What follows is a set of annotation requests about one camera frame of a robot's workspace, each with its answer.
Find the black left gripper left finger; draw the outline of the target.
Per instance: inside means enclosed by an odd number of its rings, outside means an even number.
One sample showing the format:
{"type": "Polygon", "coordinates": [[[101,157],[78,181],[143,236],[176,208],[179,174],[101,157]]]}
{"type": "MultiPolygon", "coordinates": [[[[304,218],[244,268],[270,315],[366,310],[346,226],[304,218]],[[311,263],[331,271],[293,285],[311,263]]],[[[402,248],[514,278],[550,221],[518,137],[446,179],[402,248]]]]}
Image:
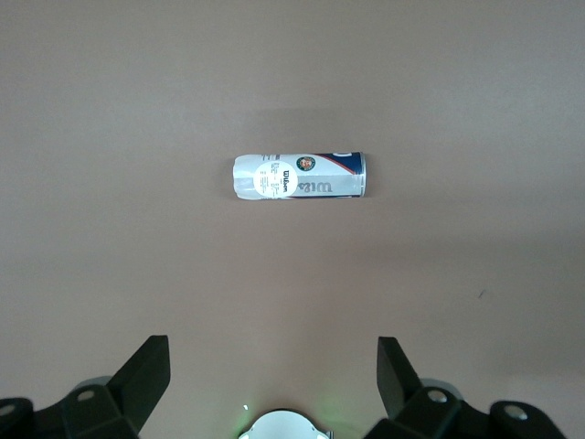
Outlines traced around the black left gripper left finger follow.
{"type": "Polygon", "coordinates": [[[171,380],[166,335],[150,336],[104,384],[88,384],[36,411],[1,400],[3,438],[138,438],[171,380]]]}

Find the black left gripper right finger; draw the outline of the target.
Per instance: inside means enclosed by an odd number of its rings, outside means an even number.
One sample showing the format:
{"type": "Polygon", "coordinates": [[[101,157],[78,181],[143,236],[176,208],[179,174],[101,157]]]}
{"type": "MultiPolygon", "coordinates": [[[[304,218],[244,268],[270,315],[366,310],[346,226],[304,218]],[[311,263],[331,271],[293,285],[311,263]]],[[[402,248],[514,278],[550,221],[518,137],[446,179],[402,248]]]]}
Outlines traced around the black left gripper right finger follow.
{"type": "Polygon", "coordinates": [[[377,386],[387,416],[367,438],[563,438],[564,433],[537,407],[494,402],[488,413],[442,386],[425,385],[398,340],[380,337],[377,386]]]}

